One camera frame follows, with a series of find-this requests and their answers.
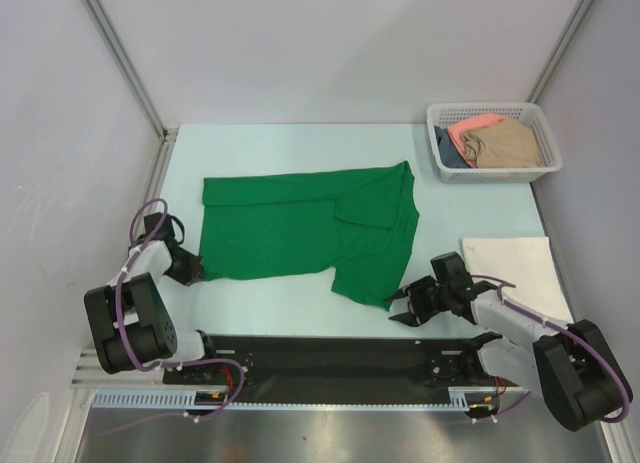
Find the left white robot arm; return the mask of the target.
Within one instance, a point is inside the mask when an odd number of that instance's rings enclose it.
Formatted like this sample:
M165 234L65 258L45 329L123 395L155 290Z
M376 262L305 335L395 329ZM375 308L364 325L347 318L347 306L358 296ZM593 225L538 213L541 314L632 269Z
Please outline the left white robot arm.
M214 380L220 357L205 348L200 330L177 328L160 292L160 282L191 286L203 279L201 258L160 240L132 247L117 276L84 296L94 347L108 374L181 366L197 381Z

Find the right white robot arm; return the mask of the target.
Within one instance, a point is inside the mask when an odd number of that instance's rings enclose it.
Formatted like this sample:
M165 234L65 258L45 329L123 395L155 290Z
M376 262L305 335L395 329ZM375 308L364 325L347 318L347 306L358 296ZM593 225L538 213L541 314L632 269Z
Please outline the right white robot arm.
M513 283L488 275L439 282L423 277L396 290L407 310L394 321L419 327L450 312L486 329L461 359L463 376L484 384L500 376L544 400L564 428L623 422L633 391L600 328L553 318L507 295Z

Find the green t shirt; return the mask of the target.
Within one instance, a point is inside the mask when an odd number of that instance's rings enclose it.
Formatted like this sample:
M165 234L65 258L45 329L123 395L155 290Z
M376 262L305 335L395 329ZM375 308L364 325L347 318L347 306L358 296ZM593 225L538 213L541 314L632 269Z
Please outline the green t shirt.
M332 292L387 310L419 212L408 162L389 167L206 178L199 254L207 281L335 272Z

